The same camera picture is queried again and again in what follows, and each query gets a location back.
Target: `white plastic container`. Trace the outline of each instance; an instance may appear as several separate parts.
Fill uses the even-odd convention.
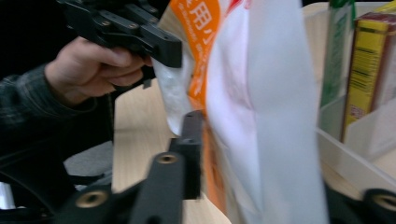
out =
[[[356,3],[357,16],[384,4],[386,3]],[[329,15],[327,10],[327,3],[304,7],[305,27],[318,92],[323,74]],[[322,119],[334,120],[336,124],[326,131],[318,128],[320,158],[360,191],[372,188],[396,191],[396,100],[349,125],[344,144],[337,140],[342,113],[334,113],[343,109],[343,105],[344,97],[341,97],[320,111]]]

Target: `orange label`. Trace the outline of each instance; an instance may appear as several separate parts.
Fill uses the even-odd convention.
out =
[[[205,113],[206,70],[208,55],[218,27],[220,7],[215,0],[171,1],[172,8],[181,21],[195,60],[189,96],[196,109]]]

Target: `hand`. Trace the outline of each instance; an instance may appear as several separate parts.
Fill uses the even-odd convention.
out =
[[[82,37],[66,45],[45,68],[45,76],[55,97],[74,106],[90,97],[114,91],[114,86],[131,86],[142,78],[141,67],[151,66],[127,49],[108,49]]]

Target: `dark plaid sleeve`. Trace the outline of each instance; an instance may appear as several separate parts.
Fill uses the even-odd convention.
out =
[[[50,133],[59,124],[96,107],[94,99],[77,108],[60,104],[49,90],[44,67],[0,81],[0,142]]]

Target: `black mechanical bracket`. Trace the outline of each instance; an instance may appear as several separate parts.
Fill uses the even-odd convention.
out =
[[[182,201],[201,193],[202,124],[200,111],[187,114],[181,136],[154,157],[145,180],[121,193],[90,186],[64,205],[54,223],[181,224]]]
[[[181,67],[181,41],[157,27],[158,9],[147,0],[58,0],[67,23],[96,44],[124,47],[168,67]]]

